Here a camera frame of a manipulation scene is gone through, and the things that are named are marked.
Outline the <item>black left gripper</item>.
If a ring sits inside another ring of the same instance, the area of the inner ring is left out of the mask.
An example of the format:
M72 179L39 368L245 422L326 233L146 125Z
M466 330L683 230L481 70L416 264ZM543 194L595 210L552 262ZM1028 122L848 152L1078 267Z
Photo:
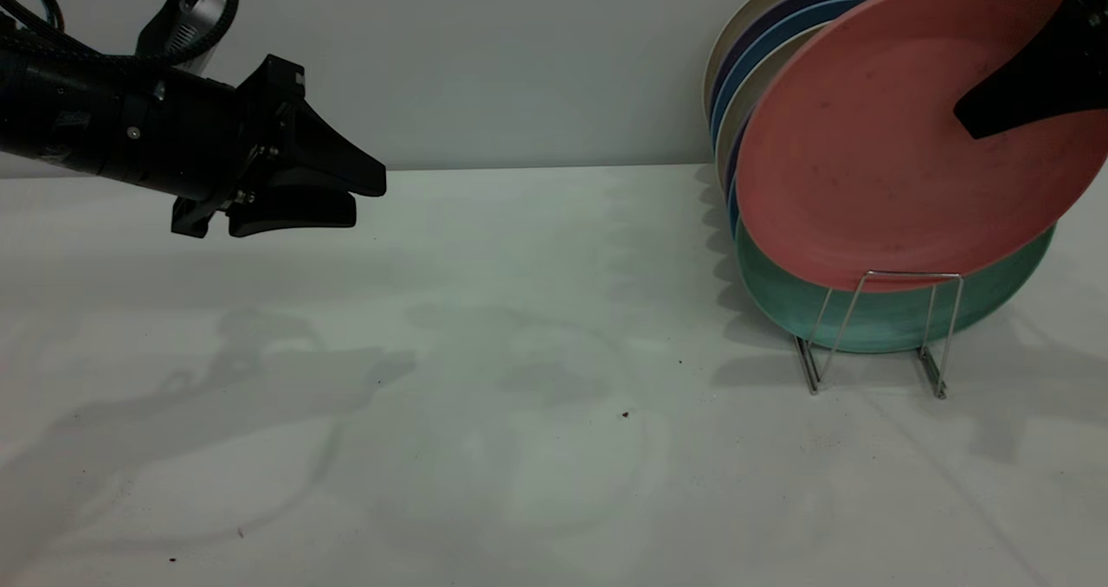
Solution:
M178 70L167 78L175 235L205 237L218 212L233 237L348 229L357 223L351 194L387 192L383 162L305 102L304 66L269 55L237 87Z

